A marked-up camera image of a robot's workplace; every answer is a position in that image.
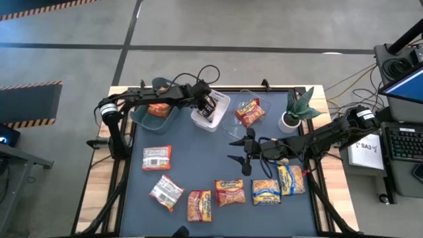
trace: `gray floor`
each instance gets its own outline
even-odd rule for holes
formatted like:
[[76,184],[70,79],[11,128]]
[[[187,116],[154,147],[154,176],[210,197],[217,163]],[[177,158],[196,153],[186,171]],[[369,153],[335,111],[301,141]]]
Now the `gray floor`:
[[[0,22],[0,43],[123,44],[136,0],[102,0],[69,9]],[[392,42],[420,19],[417,0],[145,0],[133,45],[259,46],[372,49]],[[54,160],[51,171],[35,169],[14,217],[11,233],[31,237],[67,235],[87,174],[96,136],[92,110],[107,94],[120,50],[0,48],[0,86],[63,80],[58,120],[53,126],[21,130],[19,147]],[[119,85],[149,83],[212,63],[221,85],[322,84],[325,87],[374,62],[372,55],[324,55],[130,50]],[[204,77],[213,79],[212,71]],[[377,71],[374,81],[379,83]],[[336,96],[353,79],[331,89]],[[181,78],[181,82],[192,82]],[[365,77],[353,89],[371,89]],[[351,90],[336,99],[358,98]],[[377,200],[371,177],[347,175],[360,229],[375,235],[419,237],[423,200]]]

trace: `black metal frame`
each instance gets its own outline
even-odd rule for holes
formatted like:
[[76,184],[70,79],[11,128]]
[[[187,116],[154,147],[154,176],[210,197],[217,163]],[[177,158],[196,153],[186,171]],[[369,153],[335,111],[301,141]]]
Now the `black metal frame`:
[[[253,92],[268,92],[268,91],[274,91],[274,92],[285,92],[285,91],[289,91],[289,90],[294,90],[295,92],[299,93],[300,95],[303,94],[305,92],[305,87],[274,87],[274,88],[270,88],[267,80],[263,80],[262,84],[264,87],[212,87],[212,89],[217,90],[219,92],[238,92],[240,90],[250,90]],[[121,125],[121,132],[123,134],[125,134],[125,127],[126,127],[126,121],[128,118],[125,118],[125,122],[122,123]],[[307,127],[309,129],[310,132],[312,132],[314,130],[313,127],[313,122],[311,120],[307,120]],[[136,124],[132,124],[131,127],[131,132],[130,132],[130,137],[132,139],[135,139],[135,128],[136,128]],[[299,127],[299,135],[304,135],[304,129],[303,126]],[[130,168],[130,163],[131,163],[131,157],[126,161],[126,163],[128,163],[125,166],[125,169]],[[109,186],[109,193],[108,193],[108,197],[110,196],[111,191],[114,190],[114,187],[116,186],[116,179],[117,179],[117,171],[119,169],[119,161],[115,161],[115,163],[113,164],[113,169],[112,169],[112,176],[110,178],[110,186]],[[79,201],[79,207],[77,210],[77,214],[75,216],[75,220],[73,222],[73,227],[71,230],[71,234],[75,235],[75,231],[76,231],[76,227],[77,227],[77,223],[78,223],[78,219],[79,219],[79,214],[81,211],[81,206],[82,206],[82,202],[83,202],[83,198],[85,195],[85,189],[87,187],[87,181],[88,181],[88,177],[89,177],[89,173],[90,171],[87,173],[87,178],[85,179],[85,184],[84,184],[84,191],[82,192],[81,195],[81,199]],[[321,188],[321,190],[323,191],[324,195],[327,197],[327,189],[326,189],[326,184],[325,184],[325,180],[324,180],[324,175],[323,175],[323,170],[320,166],[318,166],[318,169],[316,170],[317,176],[318,176],[318,181],[319,181],[319,186]],[[311,176],[312,174],[307,174],[307,183],[310,184],[311,182]],[[317,206],[317,198],[315,193],[313,192],[312,188],[309,186],[309,191],[310,191],[310,197],[311,197],[311,207],[312,207],[312,211],[313,211],[313,218],[315,220],[315,227],[316,227],[316,231],[317,234],[323,234],[326,231],[323,231],[322,229],[322,224],[321,224],[321,219],[320,219],[320,215],[319,215],[319,208]],[[101,229],[102,233],[97,233],[95,236],[100,235],[101,237],[118,237],[119,236],[119,232],[120,232],[120,226],[121,226],[121,222],[122,222],[122,216],[123,216],[123,210],[124,210],[124,202],[125,202],[125,196],[126,196],[126,185],[125,185],[125,189],[123,189],[123,192],[121,193],[120,197],[119,197],[119,201],[118,201],[118,210],[117,210],[117,214],[116,214],[116,222],[115,222],[115,226],[114,226],[114,231],[113,232],[109,232],[108,231],[108,224],[109,224],[109,218],[110,216],[107,216],[107,218],[105,219],[105,221],[103,221],[103,226]],[[326,215],[326,222],[328,225],[328,232],[329,233],[334,233],[335,229],[334,229],[334,223],[332,218],[329,216],[329,213],[327,211],[326,208],[325,209],[325,215]]]

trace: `desk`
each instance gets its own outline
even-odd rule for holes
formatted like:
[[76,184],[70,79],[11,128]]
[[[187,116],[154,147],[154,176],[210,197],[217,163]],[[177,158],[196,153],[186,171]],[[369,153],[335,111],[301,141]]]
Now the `desk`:
[[[321,85],[280,85],[280,86],[272,86],[272,88],[277,87],[305,87],[306,89],[311,88],[312,86],[315,87],[313,98],[310,101],[310,106],[317,109],[320,112],[326,112],[319,117],[313,119],[313,126],[314,129],[320,128],[325,124],[330,122],[330,114],[328,113],[328,107],[326,103],[325,93],[323,91],[323,86]],[[262,86],[216,86],[216,87],[262,87]],[[122,93],[127,90],[128,87],[111,87],[109,94],[114,93]],[[131,128],[131,121],[128,120],[126,131],[129,133]],[[308,128],[306,124],[303,124],[303,129],[305,133],[308,132]],[[108,128],[102,124],[100,127],[99,132],[100,137],[108,137]],[[339,155],[339,151],[337,149],[333,149],[330,151],[335,155]],[[106,157],[109,155],[108,149],[99,149],[96,150],[93,154],[92,163]],[[75,223],[73,226],[72,232],[80,232],[83,231],[88,225],[92,222],[92,220],[96,217],[98,212],[104,206],[106,202],[108,188],[110,184],[110,177],[112,175],[112,168],[113,168],[114,161],[112,159],[107,159],[89,171],[87,182],[84,187],[84,191],[81,197],[81,203],[79,209],[77,211],[77,215],[75,217]],[[119,170],[118,170],[118,179],[123,170],[124,161],[120,162]],[[330,156],[325,157],[322,160],[322,168],[324,174],[324,180],[327,188],[327,193],[329,200],[331,201],[332,205],[338,211],[338,213],[342,216],[342,218],[347,222],[347,224],[355,229],[358,230],[358,224],[356,220],[356,215],[354,213],[354,207],[352,205],[350,192],[348,190],[348,185],[346,182],[346,177],[344,174],[344,169],[342,167],[342,162],[338,159],[332,158]],[[118,203],[116,202],[112,212],[111,212],[111,219],[109,223],[108,231],[112,231],[114,228],[114,224],[116,222],[116,210],[118,207]],[[323,205],[318,201],[317,207],[319,209],[319,216],[321,220],[321,225],[323,231],[328,231],[328,223],[326,222],[326,213]]]

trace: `white container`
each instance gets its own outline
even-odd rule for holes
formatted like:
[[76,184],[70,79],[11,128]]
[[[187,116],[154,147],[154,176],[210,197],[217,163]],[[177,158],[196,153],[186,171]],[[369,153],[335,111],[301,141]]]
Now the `white container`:
[[215,132],[219,126],[220,121],[223,118],[229,104],[231,103],[231,98],[223,93],[219,93],[215,90],[211,90],[209,94],[210,97],[217,99],[216,108],[214,111],[213,121],[209,122],[202,115],[198,114],[197,109],[194,109],[191,112],[191,119],[194,121],[195,125],[200,128],[205,129],[209,132]]
[[301,124],[301,121],[299,121],[296,126],[287,125],[284,121],[285,114],[286,114],[286,111],[279,118],[279,122],[278,122],[279,130],[281,130],[282,132],[285,132],[285,133],[294,132],[298,128],[298,126]]

